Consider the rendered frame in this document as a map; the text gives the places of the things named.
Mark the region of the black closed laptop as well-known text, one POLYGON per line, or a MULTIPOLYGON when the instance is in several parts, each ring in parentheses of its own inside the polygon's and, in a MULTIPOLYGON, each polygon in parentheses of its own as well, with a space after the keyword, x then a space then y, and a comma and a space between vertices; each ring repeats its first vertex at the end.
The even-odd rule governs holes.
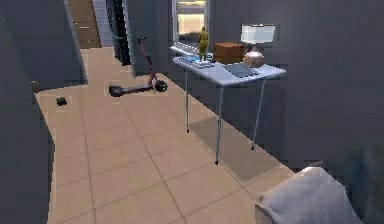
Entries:
POLYGON ((232 73, 237 78, 258 75, 257 71, 254 71, 251 67, 244 65, 243 63, 228 64, 224 65, 223 68, 232 73))

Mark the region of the white metal-legged table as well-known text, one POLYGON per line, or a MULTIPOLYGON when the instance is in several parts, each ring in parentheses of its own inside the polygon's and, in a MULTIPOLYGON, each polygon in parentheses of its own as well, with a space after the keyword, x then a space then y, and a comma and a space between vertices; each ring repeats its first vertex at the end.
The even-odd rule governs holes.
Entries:
POLYGON ((217 139, 216 139, 216 149, 215 149, 215 164, 219 164, 219 152, 220 152, 220 141, 221 141, 221 126, 222 126, 222 114, 223 114, 223 102, 224 102, 224 92, 226 88, 245 84, 253 81, 261 81, 261 90, 260 90, 260 99, 257 106, 256 112, 256 121, 254 125, 254 131, 252 136, 251 149, 255 149, 255 140, 258 133, 258 126, 260 121, 260 113, 262 111, 262 103, 264 99, 265 86, 268 80, 282 77, 286 71, 281 68, 277 68, 271 65, 263 65, 259 68, 252 68, 254 71, 258 72, 258 75, 237 78, 232 73, 223 68, 224 64, 215 62, 213 67, 198 69, 193 66, 190 66, 186 63, 183 63, 179 60, 180 57, 193 57, 193 56, 178 56, 173 58, 173 62, 184 69, 185 73, 185 110, 186 110, 186 131, 189 132, 189 101, 188 101, 188 73, 193 72, 199 75, 202 78, 206 78, 220 88, 219 95, 219 109, 218 109, 218 118, 217 118, 217 139))

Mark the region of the blue grey book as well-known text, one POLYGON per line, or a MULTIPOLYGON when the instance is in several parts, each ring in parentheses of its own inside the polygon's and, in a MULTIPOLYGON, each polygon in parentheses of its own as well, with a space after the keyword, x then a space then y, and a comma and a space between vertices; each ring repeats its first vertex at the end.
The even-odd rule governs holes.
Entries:
POLYGON ((180 57, 179 60, 198 69, 209 68, 214 66, 211 61, 200 61, 198 57, 180 57))

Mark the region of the red black kick scooter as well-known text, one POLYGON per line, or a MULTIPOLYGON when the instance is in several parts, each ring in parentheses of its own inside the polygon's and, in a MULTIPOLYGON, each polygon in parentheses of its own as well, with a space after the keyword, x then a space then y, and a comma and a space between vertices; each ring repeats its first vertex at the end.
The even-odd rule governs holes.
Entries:
POLYGON ((144 40, 145 40, 145 37, 143 35, 139 35, 137 37, 137 42, 140 45, 141 52, 150 69, 148 82, 142 86, 127 87, 127 88, 111 85, 108 87, 108 90, 109 90, 109 94, 112 97, 121 97, 125 94, 132 94, 132 93, 138 93, 138 92, 144 92, 144 91, 150 91, 150 90, 156 90, 157 92, 165 92, 167 90, 168 88, 167 83, 163 80, 159 80, 157 78, 156 73, 154 72, 152 59, 150 55, 146 52, 143 45, 144 40))

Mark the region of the olive green figurine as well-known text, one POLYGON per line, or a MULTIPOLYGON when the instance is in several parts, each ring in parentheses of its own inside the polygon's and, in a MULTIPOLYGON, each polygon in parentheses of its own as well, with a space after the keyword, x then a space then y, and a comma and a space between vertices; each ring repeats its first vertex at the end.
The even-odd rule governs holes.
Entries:
POLYGON ((206 31, 206 27, 203 26, 201 28, 201 32, 199 33, 199 60, 203 61, 207 58, 207 48, 208 48, 208 32, 206 31))

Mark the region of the brown cardboard box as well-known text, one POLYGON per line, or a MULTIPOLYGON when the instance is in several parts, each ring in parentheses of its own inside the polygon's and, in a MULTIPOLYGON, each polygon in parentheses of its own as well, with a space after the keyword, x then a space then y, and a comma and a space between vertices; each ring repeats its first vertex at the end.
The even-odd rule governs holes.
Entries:
POLYGON ((215 43, 213 60, 222 64, 233 64, 243 59, 243 46, 234 42, 215 43))

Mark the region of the window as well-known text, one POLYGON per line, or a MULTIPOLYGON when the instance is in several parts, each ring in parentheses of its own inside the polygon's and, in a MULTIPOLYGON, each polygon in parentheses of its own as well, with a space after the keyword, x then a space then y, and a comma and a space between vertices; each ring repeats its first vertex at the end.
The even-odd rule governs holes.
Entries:
POLYGON ((198 34, 209 28, 210 0, 171 0, 172 46, 179 54, 198 53, 198 34))

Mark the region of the white shade table lamp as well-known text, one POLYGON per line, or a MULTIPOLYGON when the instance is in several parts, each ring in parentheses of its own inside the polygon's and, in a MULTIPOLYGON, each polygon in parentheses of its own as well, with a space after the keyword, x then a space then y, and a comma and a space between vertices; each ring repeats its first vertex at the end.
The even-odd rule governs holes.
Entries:
POLYGON ((247 48, 243 63, 250 67, 264 65, 263 50, 266 44, 274 41, 276 26, 274 24, 242 24, 241 42, 247 48))

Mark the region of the brown wooden door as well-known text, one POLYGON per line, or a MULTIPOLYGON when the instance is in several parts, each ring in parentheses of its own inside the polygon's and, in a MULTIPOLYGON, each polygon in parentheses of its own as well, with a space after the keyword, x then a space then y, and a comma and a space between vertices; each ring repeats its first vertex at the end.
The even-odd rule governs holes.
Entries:
POLYGON ((93 0, 67 0, 81 49, 100 48, 101 41, 93 0))

